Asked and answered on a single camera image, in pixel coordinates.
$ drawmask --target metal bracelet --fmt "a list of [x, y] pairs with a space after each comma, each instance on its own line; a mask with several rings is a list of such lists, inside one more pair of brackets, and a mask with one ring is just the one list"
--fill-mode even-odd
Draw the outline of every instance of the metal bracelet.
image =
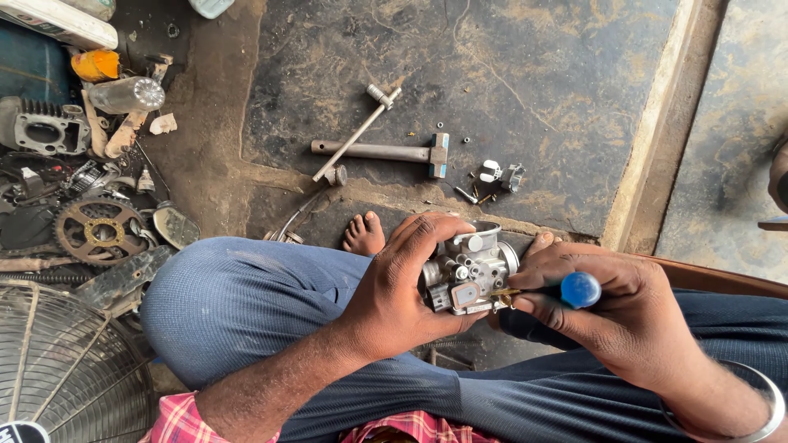
[[769, 390], [765, 393], [767, 400], [771, 403], [771, 417], [769, 421], [766, 422], [764, 427], [760, 428], [759, 430], [753, 432], [750, 435], [745, 435], [744, 437], [730, 437], [730, 438], [720, 438], [720, 437], [702, 437], [700, 435], [695, 435], [687, 431], [676, 422], [672, 417], [672, 412], [668, 412], [667, 405], [662, 401], [660, 398], [660, 409], [662, 410], [662, 415], [664, 415], [665, 419], [668, 423], [670, 423], [674, 428], [677, 430], [682, 431], [687, 437], [692, 438], [693, 440], [699, 441], [700, 443], [755, 443], [756, 441], [761, 441], [771, 435], [777, 428], [780, 427], [780, 423], [785, 419], [786, 414], [786, 402], [785, 399], [782, 398], [782, 392], [780, 392], [780, 388], [769, 379], [769, 377], [761, 374], [758, 370], [755, 370], [752, 367], [749, 367], [745, 364], [731, 362], [727, 360], [717, 360], [718, 363], [723, 364], [724, 366], [729, 367], [738, 367], [741, 369], [746, 369], [752, 371], [758, 377], [761, 377], [766, 385], [768, 385]]

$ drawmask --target forearm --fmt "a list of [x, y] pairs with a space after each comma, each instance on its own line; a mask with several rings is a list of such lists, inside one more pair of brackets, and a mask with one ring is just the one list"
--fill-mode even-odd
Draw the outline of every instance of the forearm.
[[[657, 392], [689, 432], [709, 437], [744, 437], [771, 418], [763, 395], [706, 356], [683, 383]], [[786, 420], [763, 443], [788, 441]]]
[[233, 443], [267, 441], [328, 384], [365, 366], [329, 324], [284, 351], [238, 370], [199, 393], [203, 421]]

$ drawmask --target fan guard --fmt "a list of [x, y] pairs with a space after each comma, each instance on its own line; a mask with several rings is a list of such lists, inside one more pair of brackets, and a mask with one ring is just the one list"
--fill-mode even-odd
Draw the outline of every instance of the fan guard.
[[53, 443], [138, 441], [154, 421], [146, 363], [109, 312], [0, 279], [0, 424], [38, 423]]

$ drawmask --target hammer head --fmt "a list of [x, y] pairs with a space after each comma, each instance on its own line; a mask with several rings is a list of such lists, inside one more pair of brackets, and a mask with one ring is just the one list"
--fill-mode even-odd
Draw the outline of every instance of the hammer head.
[[429, 149], [429, 176], [446, 178], [446, 159], [448, 158], [448, 134], [433, 134], [433, 146]]

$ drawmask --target carburetor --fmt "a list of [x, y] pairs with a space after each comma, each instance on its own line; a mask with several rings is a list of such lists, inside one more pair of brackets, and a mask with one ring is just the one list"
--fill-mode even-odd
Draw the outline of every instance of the carburetor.
[[508, 243], [498, 241], [499, 224], [470, 223], [475, 233], [438, 244], [422, 267], [418, 291], [434, 312], [464, 315], [511, 307], [511, 298], [495, 291], [505, 288], [508, 276], [517, 272], [517, 254]]

